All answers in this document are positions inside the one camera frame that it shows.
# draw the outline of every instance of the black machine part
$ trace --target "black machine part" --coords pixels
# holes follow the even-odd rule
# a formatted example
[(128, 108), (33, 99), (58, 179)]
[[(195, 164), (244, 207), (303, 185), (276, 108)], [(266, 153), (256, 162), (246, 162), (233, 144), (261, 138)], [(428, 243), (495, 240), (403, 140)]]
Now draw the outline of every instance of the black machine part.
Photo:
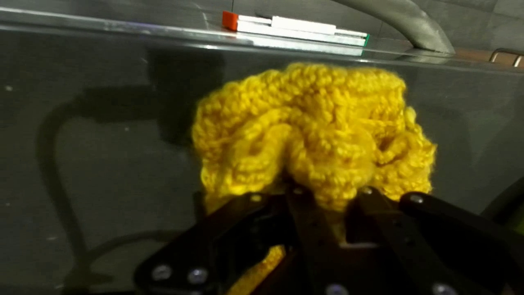
[(524, 238), (425, 194), (398, 203), (362, 190), (335, 238), (307, 190), (233, 199), (135, 276), (145, 295), (217, 295), (272, 246), (287, 256), (254, 294), (490, 295), (524, 294)]

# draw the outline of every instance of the black metal clamp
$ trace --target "black metal clamp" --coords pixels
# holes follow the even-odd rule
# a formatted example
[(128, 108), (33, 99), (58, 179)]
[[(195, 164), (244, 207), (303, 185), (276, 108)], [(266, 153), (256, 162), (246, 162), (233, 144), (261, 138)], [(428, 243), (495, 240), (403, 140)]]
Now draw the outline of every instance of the black metal clamp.
[(341, 248), (308, 192), (235, 199), (138, 271), (145, 295), (226, 290), (272, 246), (285, 259), (254, 294), (488, 295), (524, 292), (524, 238), (425, 194), (369, 189), (349, 205)]

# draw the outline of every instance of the glass surface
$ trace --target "glass surface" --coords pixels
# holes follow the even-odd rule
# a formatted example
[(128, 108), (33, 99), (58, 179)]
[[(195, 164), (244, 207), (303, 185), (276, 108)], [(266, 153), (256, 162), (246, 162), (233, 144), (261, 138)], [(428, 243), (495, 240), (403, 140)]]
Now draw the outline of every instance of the glass surface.
[[(380, 20), (359, 13), (331, 0), (0, 0), (0, 23), (51, 28), (74, 28), (82, 31), (113, 31), (122, 35), (143, 35), (163, 38), (184, 38), (189, 41), (207, 41), (223, 44), (244, 44), (249, 48), (284, 48), (290, 51), (330, 53), (338, 56), (362, 56), (359, 46), (326, 46), (325, 43), (307, 43), (300, 40), (282, 40), (261, 35), (231, 33), (222, 26), (222, 12), (233, 10), (243, 15), (274, 15), (333, 23), (344, 30), (366, 30), (356, 23), (374, 23)], [(418, 63), (443, 64), (449, 58), (436, 53), (413, 51), (402, 36), (371, 36), (367, 54), (405, 53)]]
[(524, 174), (518, 72), (395, 51), (349, 58), (41, 26), (0, 35), (0, 294), (130, 289), (135, 266), (195, 221), (199, 99), (297, 61), (397, 71), (439, 144), (444, 200), (479, 213)]

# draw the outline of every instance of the yellow crocheted object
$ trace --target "yellow crocheted object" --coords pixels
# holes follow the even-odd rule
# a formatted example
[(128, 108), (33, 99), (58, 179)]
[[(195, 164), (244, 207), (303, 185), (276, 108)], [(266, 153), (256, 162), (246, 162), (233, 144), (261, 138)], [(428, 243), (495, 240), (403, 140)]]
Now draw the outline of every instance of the yellow crocheted object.
[[(205, 205), (271, 192), (282, 176), (344, 212), (372, 185), (392, 200), (429, 192), (436, 156), (407, 107), (407, 84), (384, 69), (292, 64), (230, 82), (204, 99), (194, 125)], [(230, 294), (249, 294), (282, 261), (272, 249)]]

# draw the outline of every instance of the yellow yarn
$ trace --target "yellow yarn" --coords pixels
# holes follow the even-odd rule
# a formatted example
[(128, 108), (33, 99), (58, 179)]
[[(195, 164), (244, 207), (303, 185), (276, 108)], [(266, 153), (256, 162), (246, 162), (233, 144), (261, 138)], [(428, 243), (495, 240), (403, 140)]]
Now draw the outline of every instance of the yellow yarn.
[[(407, 107), (405, 90), (384, 69), (323, 64), (226, 84), (200, 102), (192, 131), (207, 212), (248, 192), (271, 192), (284, 174), (335, 212), (367, 185), (392, 200), (429, 192), (436, 146)], [(272, 249), (231, 294), (254, 290), (282, 258)]]

